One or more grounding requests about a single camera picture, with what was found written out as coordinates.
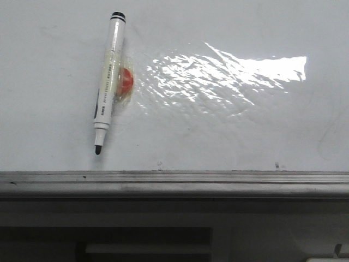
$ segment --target metal ledge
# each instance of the metal ledge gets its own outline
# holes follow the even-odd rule
[[[349,198],[349,172],[0,172],[2,198]]]

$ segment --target whiteboard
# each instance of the whiteboard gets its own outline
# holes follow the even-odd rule
[[[349,168],[349,1],[1,6],[1,171]],[[114,11],[135,86],[96,156]]]

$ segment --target whiteboard marker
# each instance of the whiteboard marker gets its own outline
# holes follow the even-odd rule
[[[96,130],[95,152],[100,154],[104,137],[111,123],[115,92],[119,81],[122,45],[124,40],[126,17],[123,13],[112,14],[109,23],[107,47],[104,53],[104,65],[99,84],[94,128]]]

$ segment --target white surface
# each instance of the white surface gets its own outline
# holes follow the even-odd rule
[[[96,156],[114,11],[135,90]],[[346,171],[348,14],[346,0],[2,1],[0,170]]]

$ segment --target black marker tip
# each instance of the black marker tip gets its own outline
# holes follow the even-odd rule
[[[100,151],[102,150],[102,146],[96,146],[96,154],[100,154]]]

